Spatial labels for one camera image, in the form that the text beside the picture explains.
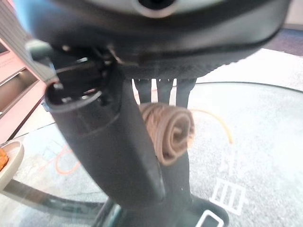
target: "glass table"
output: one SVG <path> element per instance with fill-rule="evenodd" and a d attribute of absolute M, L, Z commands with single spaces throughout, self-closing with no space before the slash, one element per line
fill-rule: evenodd
<path fill-rule="evenodd" d="M 188 108 L 196 124 L 188 151 L 192 193 L 227 210 L 232 227 L 301 226 L 303 93 L 202 83 L 192 90 Z M 0 195 L 1 226 L 90 226 L 107 196 L 56 124 L 18 140 L 25 155 Z"/>

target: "white printed symbol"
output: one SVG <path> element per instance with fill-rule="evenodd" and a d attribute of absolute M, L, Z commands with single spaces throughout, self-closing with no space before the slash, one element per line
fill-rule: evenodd
<path fill-rule="evenodd" d="M 206 220 L 207 216 L 212 217 L 218 222 L 217 227 L 223 227 L 224 226 L 224 221 L 219 218 L 215 213 L 211 212 L 210 210 L 205 210 L 199 219 L 198 223 L 196 224 L 196 227 L 202 227 L 204 221 Z"/>
<path fill-rule="evenodd" d="M 219 189 L 222 189 L 221 195 L 218 195 Z M 231 190 L 228 202 L 225 203 L 225 198 L 228 189 Z M 217 178 L 217 183 L 214 187 L 214 192 L 212 197 L 209 199 L 210 202 L 222 207 L 223 209 L 226 209 L 236 215 L 241 215 L 242 207 L 245 202 L 245 192 L 246 189 L 242 186 L 236 185 L 234 183 L 228 182 L 226 180 Z M 234 204 L 236 196 L 238 196 L 238 193 L 240 194 L 239 202 L 238 204 Z"/>

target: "rolled cloth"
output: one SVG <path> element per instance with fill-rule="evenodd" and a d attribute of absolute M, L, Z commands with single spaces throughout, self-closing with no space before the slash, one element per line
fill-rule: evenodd
<path fill-rule="evenodd" d="M 192 144 L 192 113 L 163 103 L 141 104 L 139 108 L 159 162 L 164 166 L 173 164 Z"/>

